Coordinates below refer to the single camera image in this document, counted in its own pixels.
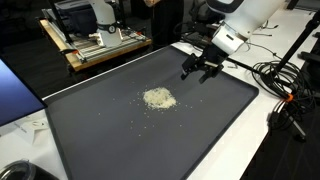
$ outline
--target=table surface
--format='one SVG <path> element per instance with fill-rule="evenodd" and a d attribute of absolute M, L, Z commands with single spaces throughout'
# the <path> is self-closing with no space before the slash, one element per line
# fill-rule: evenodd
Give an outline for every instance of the table surface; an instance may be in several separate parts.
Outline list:
<path fill-rule="evenodd" d="M 278 28 L 256 31 L 256 33 L 272 34 L 272 37 L 254 35 L 251 37 L 251 42 L 265 46 L 282 57 L 304 30 L 305 24 L 312 18 L 312 15 L 302 10 L 280 9 L 269 19 L 269 26 L 279 25 Z M 315 42 L 316 38 L 310 35 L 290 61 L 301 67 L 304 61 L 297 58 L 297 53 L 310 51 Z M 190 44 L 175 43 L 173 46 L 189 54 L 200 55 L 200 52 Z M 251 66 L 257 62 L 274 60 L 272 54 L 262 48 L 252 46 L 249 51 L 247 49 L 247 46 L 244 45 L 231 58 Z M 229 62 L 224 62 L 223 71 L 258 87 L 250 72 L 240 67 L 238 69 L 228 68 L 230 65 L 233 66 Z M 260 88 L 257 98 L 224 133 L 188 179 L 239 179 L 267 134 L 267 116 L 278 101 L 279 99 Z M 46 119 L 46 115 L 44 111 L 40 111 L 25 119 L 28 118 Z M 0 167 L 16 160 L 29 159 L 59 179 L 67 179 L 50 130 L 41 131 L 32 146 L 17 136 L 14 131 L 16 130 L 12 124 L 0 128 L 0 134 L 2 134 L 0 137 Z"/>
<path fill-rule="evenodd" d="M 67 44 L 60 38 L 58 33 L 49 25 L 48 20 L 40 20 L 40 24 L 43 27 L 43 29 L 48 33 L 48 35 L 51 37 L 53 42 L 57 45 L 59 50 L 69 49 Z M 66 54 L 66 59 L 68 60 L 69 64 L 72 66 L 72 68 L 75 71 L 80 71 L 86 68 L 89 68 L 91 66 L 97 65 L 99 63 L 102 63 L 104 61 L 110 60 L 112 58 L 118 57 L 120 55 L 132 52 L 134 50 L 140 49 L 142 47 L 148 46 L 151 44 L 151 39 L 147 39 L 146 41 L 138 41 L 134 45 L 130 45 L 124 48 L 118 48 L 117 50 L 108 53 L 107 55 L 104 55 L 102 57 L 99 57 L 95 60 L 88 61 L 85 63 L 81 63 L 78 57 L 72 53 Z"/>

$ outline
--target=person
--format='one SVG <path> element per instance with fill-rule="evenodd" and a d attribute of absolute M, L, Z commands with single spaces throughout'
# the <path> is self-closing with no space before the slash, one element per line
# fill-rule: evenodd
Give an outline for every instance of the person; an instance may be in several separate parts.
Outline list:
<path fill-rule="evenodd" d="M 181 26 L 177 24 L 182 23 L 183 14 L 184 0 L 160 0 L 151 7 L 153 51 L 180 40 Z"/>

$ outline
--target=floor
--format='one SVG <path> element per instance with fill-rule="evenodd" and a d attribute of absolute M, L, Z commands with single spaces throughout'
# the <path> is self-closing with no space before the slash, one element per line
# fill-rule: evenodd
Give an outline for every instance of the floor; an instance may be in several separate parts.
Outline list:
<path fill-rule="evenodd" d="M 139 29 L 147 27 L 150 36 L 149 20 L 130 16 L 130 2 L 124 1 L 128 26 Z M 189 19 L 190 0 L 185 0 L 185 20 Z M 2 56 L 35 90 L 40 97 L 67 88 L 75 81 L 69 76 L 63 58 L 50 40 L 40 36 L 38 31 L 23 31 L 19 38 L 7 40 L 14 43 L 3 48 Z M 132 57 L 123 57 L 130 61 Z M 293 139 L 293 129 L 270 132 L 259 151 L 248 166 L 242 179 L 320 179 L 320 108 L 304 116 L 301 125 L 308 133 L 306 143 Z"/>

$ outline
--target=computer screen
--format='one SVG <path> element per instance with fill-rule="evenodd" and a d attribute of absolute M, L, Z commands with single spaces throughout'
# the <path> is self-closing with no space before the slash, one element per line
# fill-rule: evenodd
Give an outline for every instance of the computer screen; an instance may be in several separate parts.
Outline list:
<path fill-rule="evenodd" d="M 31 88 L 0 59 L 0 127 L 45 107 Z"/>

